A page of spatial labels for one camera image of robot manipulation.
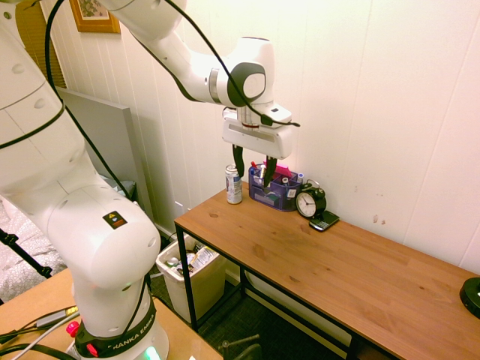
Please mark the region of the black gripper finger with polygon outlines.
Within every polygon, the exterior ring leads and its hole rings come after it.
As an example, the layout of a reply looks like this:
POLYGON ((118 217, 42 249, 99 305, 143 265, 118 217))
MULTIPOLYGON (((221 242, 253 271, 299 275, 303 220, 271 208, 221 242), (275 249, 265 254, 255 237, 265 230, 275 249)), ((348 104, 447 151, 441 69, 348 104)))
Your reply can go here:
POLYGON ((243 148, 239 145, 233 144, 232 153, 238 176, 242 178, 244 176, 243 148))
POLYGON ((263 178, 263 187, 267 188, 272 181, 277 166, 277 158, 266 156, 265 175, 263 178))

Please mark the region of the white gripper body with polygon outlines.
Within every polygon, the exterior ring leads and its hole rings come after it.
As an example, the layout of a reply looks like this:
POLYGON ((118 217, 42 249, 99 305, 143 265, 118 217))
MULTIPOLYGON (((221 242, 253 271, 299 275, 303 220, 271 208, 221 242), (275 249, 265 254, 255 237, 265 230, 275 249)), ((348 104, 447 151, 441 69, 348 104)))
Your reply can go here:
POLYGON ((236 119, 225 118, 222 138, 271 158, 284 159, 293 151, 293 130, 289 126, 249 128, 236 119))

